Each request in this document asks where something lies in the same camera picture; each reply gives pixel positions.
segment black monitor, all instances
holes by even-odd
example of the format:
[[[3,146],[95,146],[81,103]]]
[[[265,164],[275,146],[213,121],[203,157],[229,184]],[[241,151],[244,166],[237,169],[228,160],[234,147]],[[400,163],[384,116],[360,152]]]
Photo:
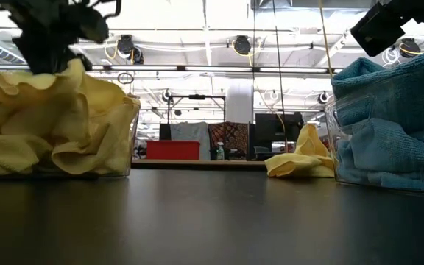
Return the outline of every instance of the black monitor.
[[[255,140],[257,142],[284,141],[284,129],[277,114],[257,113],[255,116]],[[297,141],[303,126],[302,113],[286,114],[287,141]]]

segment workbench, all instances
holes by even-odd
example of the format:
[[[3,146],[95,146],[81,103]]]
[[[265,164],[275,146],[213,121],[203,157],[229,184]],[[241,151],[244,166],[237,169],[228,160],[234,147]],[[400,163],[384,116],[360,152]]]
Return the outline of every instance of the workbench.
[[[424,194],[265,172],[0,181],[0,264],[424,264]]]

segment yellow towel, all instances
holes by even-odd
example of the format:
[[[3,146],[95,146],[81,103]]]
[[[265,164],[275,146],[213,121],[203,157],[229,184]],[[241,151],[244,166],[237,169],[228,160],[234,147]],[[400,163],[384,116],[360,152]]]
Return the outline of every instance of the yellow towel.
[[[275,155],[264,163],[270,177],[334,177],[330,153],[312,124],[301,129],[294,153]]]
[[[0,73],[0,174],[54,164],[69,174],[123,173],[140,102],[72,60],[60,74]]]

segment red box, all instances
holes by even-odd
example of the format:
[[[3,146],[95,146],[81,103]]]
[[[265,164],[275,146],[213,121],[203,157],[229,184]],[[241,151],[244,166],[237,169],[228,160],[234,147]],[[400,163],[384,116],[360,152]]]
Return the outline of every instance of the red box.
[[[198,141],[147,141],[146,159],[199,160]]]

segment dark table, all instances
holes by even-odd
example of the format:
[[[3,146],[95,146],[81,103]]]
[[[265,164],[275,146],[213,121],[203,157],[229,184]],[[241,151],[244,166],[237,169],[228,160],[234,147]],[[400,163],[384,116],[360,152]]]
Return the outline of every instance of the dark table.
[[[424,264],[424,195],[263,172],[0,182],[0,264]]]

